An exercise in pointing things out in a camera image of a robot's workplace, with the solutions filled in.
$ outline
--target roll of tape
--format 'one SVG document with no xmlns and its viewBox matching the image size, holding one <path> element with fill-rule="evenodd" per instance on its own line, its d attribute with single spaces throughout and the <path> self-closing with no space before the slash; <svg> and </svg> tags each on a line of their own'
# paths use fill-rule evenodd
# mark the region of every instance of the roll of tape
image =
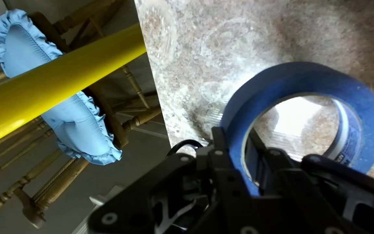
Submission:
<svg viewBox="0 0 374 234">
<path fill-rule="evenodd" d="M 232 163 L 250 195 L 258 188 L 248 176 L 244 144 L 252 123 L 272 105 L 302 95 L 333 100 L 340 124 L 324 156 L 367 173 L 374 163 L 374 93 L 354 78 L 313 62 L 288 62 L 268 67 L 242 84 L 227 102 L 220 127 Z"/>
</svg>

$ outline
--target blue cloth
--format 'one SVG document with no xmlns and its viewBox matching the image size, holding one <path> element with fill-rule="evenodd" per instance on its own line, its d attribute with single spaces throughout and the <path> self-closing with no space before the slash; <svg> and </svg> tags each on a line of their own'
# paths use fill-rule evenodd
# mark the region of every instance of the blue cloth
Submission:
<svg viewBox="0 0 374 234">
<path fill-rule="evenodd" d="M 15 78 L 61 54 L 32 24 L 26 11 L 15 9 L 0 15 L 0 65 L 7 78 Z M 66 154 L 96 165 L 120 160 L 122 150 L 113 145 L 103 115 L 83 92 L 76 92 L 41 117 L 53 128 L 58 147 Z"/>
</svg>

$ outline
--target gray stone surface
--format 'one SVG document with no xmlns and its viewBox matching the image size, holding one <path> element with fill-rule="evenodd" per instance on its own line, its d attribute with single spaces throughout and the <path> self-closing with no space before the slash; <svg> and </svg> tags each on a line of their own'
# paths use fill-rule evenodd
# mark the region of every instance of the gray stone surface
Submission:
<svg viewBox="0 0 374 234">
<path fill-rule="evenodd" d="M 209 140 L 235 89 L 275 63 L 319 62 L 374 89 L 374 1 L 135 4 L 171 144 Z"/>
</svg>

